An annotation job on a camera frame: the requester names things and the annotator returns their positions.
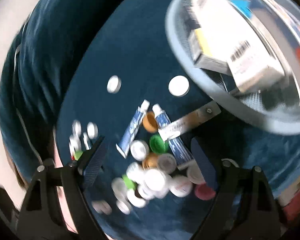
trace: round table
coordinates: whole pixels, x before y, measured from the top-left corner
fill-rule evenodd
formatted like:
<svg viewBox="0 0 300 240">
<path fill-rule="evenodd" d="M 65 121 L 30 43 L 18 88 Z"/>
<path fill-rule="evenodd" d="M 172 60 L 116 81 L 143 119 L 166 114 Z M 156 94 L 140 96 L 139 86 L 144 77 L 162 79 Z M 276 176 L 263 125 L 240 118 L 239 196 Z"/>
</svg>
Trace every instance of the round table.
<svg viewBox="0 0 300 240">
<path fill-rule="evenodd" d="M 144 99 L 150 109 L 159 104 L 171 121 L 203 106 L 211 99 L 190 78 L 190 90 L 183 97 L 169 93 L 169 81 L 186 76 L 168 45 L 164 20 L 171 0 L 125 0 L 95 36 L 73 76 L 56 128 L 56 141 L 63 164 L 71 160 L 69 136 L 72 122 L 98 126 L 99 135 L 111 141 L 103 171 L 84 195 L 105 233 L 116 239 L 189 239 L 206 216 L 212 201 L 202 201 L 193 193 L 178 198 L 171 192 L 154 199 L 144 208 L 133 207 L 129 215 L 119 211 L 111 181 L 125 174 L 134 161 L 116 150 L 133 114 Z M 122 80 L 118 93 L 107 92 L 112 75 Z M 194 135 L 206 139 L 220 158 L 232 158 L 244 168 L 260 166 L 277 197 L 300 175 L 300 135 L 279 136 L 252 127 L 234 116 L 221 114 L 181 136 L 190 148 Z M 149 142 L 151 134 L 140 127 L 136 136 Z M 98 214 L 92 200 L 106 200 L 112 214 Z"/>
</svg>

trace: lime green cap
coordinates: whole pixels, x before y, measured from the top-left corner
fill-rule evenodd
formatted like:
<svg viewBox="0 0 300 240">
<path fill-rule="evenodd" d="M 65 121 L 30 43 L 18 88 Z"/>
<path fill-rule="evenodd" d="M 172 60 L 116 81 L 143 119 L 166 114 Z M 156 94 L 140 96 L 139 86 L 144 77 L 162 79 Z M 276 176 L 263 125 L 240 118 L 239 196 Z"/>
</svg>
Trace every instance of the lime green cap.
<svg viewBox="0 0 300 240">
<path fill-rule="evenodd" d="M 133 182 L 131 179 L 129 179 L 126 174 L 122 175 L 122 179 L 123 179 L 123 181 L 126 184 L 128 189 L 136 190 L 137 184 L 135 182 Z"/>
<path fill-rule="evenodd" d="M 168 141 L 164 142 L 159 134 L 151 136 L 149 144 L 151 150 L 157 154 L 166 153 L 169 149 Z"/>
<path fill-rule="evenodd" d="M 83 154 L 83 151 L 76 151 L 74 153 L 74 159 L 77 161 L 79 160 L 79 158 L 81 157 L 81 155 Z"/>
</svg>

